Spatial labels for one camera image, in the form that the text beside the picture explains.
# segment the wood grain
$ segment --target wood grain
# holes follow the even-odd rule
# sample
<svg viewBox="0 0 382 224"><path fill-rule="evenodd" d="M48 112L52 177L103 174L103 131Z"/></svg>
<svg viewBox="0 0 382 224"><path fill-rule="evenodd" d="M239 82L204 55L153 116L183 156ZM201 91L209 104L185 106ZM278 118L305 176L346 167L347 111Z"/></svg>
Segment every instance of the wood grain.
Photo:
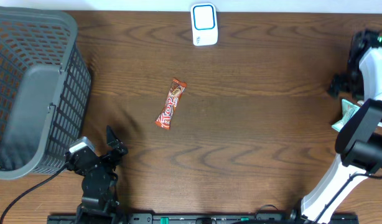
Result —
<svg viewBox="0 0 382 224"><path fill-rule="evenodd" d="M118 169L124 207L157 213L289 210L335 154L326 95L346 67L350 39L382 28L382 15L220 13L219 41L194 47L189 13L70 12L93 70L83 135L105 153L105 126L129 146ZM171 79L188 87L172 128L154 124ZM0 180L0 215L45 179ZM18 202L6 223L45 223L73 213L82 177L69 172ZM367 180L338 208L382 223L382 181Z"/></svg>

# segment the black cable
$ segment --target black cable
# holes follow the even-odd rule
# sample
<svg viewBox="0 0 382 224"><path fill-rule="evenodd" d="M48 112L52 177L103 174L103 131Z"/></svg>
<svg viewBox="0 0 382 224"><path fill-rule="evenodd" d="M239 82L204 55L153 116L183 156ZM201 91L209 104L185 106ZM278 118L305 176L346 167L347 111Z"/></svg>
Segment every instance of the black cable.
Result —
<svg viewBox="0 0 382 224"><path fill-rule="evenodd" d="M56 171L56 173L54 173L51 177L45 179L44 181L40 182L39 184L31 187L30 189L26 190L24 193L20 194L20 196L18 196L16 199L14 199L10 204L9 206L7 206L7 208L4 210L2 216L0 217L0 224L3 224L3 220L4 220L4 217L6 216L7 212L9 212L10 208L16 203L18 202L23 196L27 195L29 192L35 190L36 188L46 184L47 182L49 182L50 180L54 179L54 177L58 176L64 169L67 168L67 164L64 164L61 169L59 169L58 171Z"/></svg>
<svg viewBox="0 0 382 224"><path fill-rule="evenodd" d="M343 184L343 186L338 190L338 192L332 197L332 199L329 201L328 204L326 204L324 206L324 209L320 212L320 215L315 219L315 221L313 222L313 224L316 224L318 223L318 221L321 219L322 215L324 215L324 213L327 211L327 209L331 206L331 204L336 200L336 198L343 192L343 190L345 190L345 188L347 187L347 185L353 181L353 179L355 177L359 177L359 176L362 176L362 177L368 177L368 178L371 178L371 179L376 179L376 180L382 180L382 175L380 176L376 176L376 175L371 175L371 174L353 174L351 175L348 180L345 182L345 184Z"/></svg>
<svg viewBox="0 0 382 224"><path fill-rule="evenodd" d="M256 214L254 215L254 217L256 218L262 209L264 209L264 208L268 208L268 207L275 208L276 210L278 210L278 208L275 207L274 205L263 205L262 207L259 208L259 210L256 212Z"/></svg>

